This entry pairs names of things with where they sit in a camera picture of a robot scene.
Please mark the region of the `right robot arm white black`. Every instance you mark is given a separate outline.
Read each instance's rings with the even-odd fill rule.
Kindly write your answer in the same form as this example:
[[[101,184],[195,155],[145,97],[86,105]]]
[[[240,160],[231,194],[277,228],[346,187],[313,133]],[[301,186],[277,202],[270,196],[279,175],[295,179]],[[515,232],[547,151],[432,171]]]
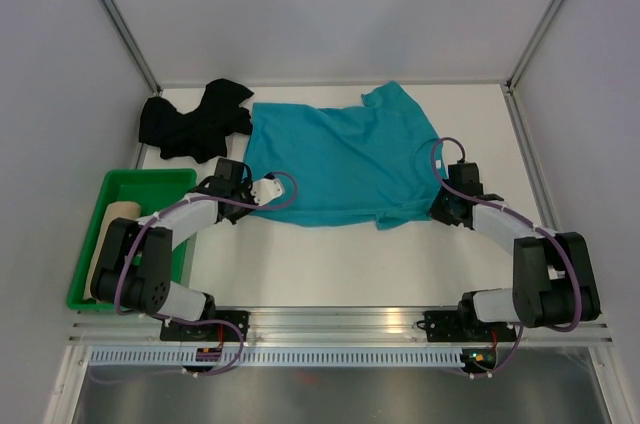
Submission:
[[[521,324],[569,332],[601,315],[601,303],[585,238],[541,228],[487,194],[478,166],[448,167],[429,216],[483,235],[512,258],[509,288],[469,291],[458,303],[459,332],[478,339],[493,324]]]

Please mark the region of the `teal t-shirt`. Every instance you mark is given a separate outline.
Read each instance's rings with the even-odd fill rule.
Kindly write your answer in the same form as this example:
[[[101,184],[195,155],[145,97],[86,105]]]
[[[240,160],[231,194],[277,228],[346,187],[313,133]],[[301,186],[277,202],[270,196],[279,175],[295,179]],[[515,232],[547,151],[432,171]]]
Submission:
[[[244,161],[254,175],[284,171],[295,201],[259,217],[303,227],[372,222],[389,230],[428,220],[440,184],[439,136],[420,105],[391,81],[360,104],[315,108],[257,102]]]

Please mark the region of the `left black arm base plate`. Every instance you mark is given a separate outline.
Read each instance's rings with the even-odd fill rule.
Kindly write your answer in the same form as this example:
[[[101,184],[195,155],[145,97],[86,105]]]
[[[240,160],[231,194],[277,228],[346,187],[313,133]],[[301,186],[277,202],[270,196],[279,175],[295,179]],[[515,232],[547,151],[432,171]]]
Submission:
[[[215,320],[222,320],[233,324],[247,337],[250,328],[250,312],[247,310],[217,310]],[[160,340],[163,342],[220,342],[239,343],[236,332],[224,324],[185,325],[172,321],[168,326],[163,326],[160,331]]]

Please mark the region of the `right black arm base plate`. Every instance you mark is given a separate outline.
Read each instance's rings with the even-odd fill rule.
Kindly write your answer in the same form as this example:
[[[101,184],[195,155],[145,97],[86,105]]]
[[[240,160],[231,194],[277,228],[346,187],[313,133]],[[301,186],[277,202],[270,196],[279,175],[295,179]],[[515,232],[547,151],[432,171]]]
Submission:
[[[464,321],[457,311],[425,311],[415,327],[430,343],[513,343],[517,333],[506,323]]]

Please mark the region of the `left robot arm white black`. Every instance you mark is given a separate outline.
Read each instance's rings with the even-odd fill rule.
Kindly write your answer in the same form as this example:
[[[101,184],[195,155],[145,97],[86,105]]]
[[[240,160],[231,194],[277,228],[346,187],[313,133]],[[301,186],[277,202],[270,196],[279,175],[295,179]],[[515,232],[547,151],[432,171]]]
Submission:
[[[172,278],[173,251],[225,219],[236,223],[255,204],[252,173],[222,158],[214,173],[171,206],[143,218],[119,217],[107,227],[90,281],[90,295],[118,313],[137,312],[162,322],[165,342],[246,339],[247,311],[219,311],[215,298]]]

